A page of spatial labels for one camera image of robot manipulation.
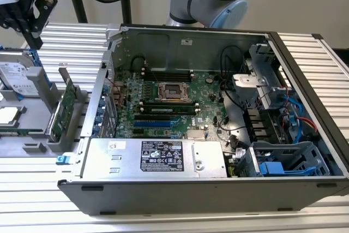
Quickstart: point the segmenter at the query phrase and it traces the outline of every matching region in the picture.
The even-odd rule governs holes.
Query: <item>hard disk label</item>
[[[24,96],[37,96],[38,91],[34,83],[27,79],[26,72],[27,69],[20,63],[0,63],[0,79],[8,88]]]
[[[142,141],[142,171],[184,171],[181,141]]]

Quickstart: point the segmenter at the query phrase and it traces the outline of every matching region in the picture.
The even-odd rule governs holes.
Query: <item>circuit board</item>
[[[51,138],[51,141],[58,142],[62,134],[67,130],[71,116],[73,115],[74,102],[75,87],[73,82],[68,79],[62,100],[58,103],[56,112],[52,115],[46,131],[46,135]]]
[[[170,127],[139,128],[137,120],[140,115],[140,100],[147,98],[156,101],[161,83],[145,81],[139,73],[120,71],[116,74],[116,83],[122,83],[116,90],[120,98],[116,102],[118,113],[118,125],[116,138],[170,138],[186,139],[189,134],[196,134],[191,130],[202,130],[206,141],[225,141],[227,134],[217,134],[217,126],[214,117],[220,121],[226,116],[223,101],[219,101],[220,89],[214,75],[208,72],[197,72],[191,82],[183,83],[188,99],[186,102],[198,103],[200,109],[195,115],[171,115]]]

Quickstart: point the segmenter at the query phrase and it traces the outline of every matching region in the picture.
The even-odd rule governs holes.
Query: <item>cpu socket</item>
[[[158,98],[167,102],[189,102],[188,85],[186,83],[159,83]]]

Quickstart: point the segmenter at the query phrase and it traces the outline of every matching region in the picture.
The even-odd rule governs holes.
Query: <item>red cable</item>
[[[311,121],[310,119],[306,118],[306,117],[297,117],[299,120],[303,120],[303,121],[306,121],[308,122],[309,124],[311,124],[314,129],[315,129],[315,132],[317,132],[317,127],[315,125],[315,123],[313,121]]]

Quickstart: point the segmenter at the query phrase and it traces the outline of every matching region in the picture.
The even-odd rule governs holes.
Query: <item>green circuit board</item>
[[[217,134],[217,127],[213,124],[216,116],[218,121],[226,116],[223,102],[218,102],[220,89],[219,83],[213,81],[207,83],[206,79],[213,80],[214,75],[208,72],[194,72],[191,82],[186,82],[188,101],[199,104],[200,111],[195,115],[171,115],[171,128],[139,128],[134,127],[135,116],[141,115],[139,102],[146,98],[149,101],[156,101],[158,97],[158,86],[161,83],[156,81],[144,81],[140,74],[129,71],[120,71],[116,74],[116,82],[123,83],[119,87],[121,101],[116,103],[118,112],[118,125],[116,138],[186,138],[188,130],[203,130],[206,141],[224,141],[227,138],[226,132]]]

